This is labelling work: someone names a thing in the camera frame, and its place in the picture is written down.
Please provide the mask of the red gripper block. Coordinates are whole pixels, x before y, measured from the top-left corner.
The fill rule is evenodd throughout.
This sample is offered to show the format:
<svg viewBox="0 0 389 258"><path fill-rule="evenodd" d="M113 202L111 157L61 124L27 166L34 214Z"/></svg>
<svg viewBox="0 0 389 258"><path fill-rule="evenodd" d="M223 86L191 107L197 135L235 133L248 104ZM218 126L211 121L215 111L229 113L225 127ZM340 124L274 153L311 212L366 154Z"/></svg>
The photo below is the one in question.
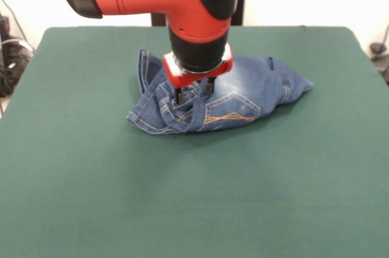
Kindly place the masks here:
<svg viewBox="0 0 389 258"><path fill-rule="evenodd" d="M189 72L182 68L173 52L162 57L162 64L167 78L175 88L176 103L183 104L185 97L182 88L191 85L195 81L207 78L205 92L206 94L212 94L214 92L215 79L232 69L233 55L230 46L225 46L221 62L214 69L204 73Z"/></svg>

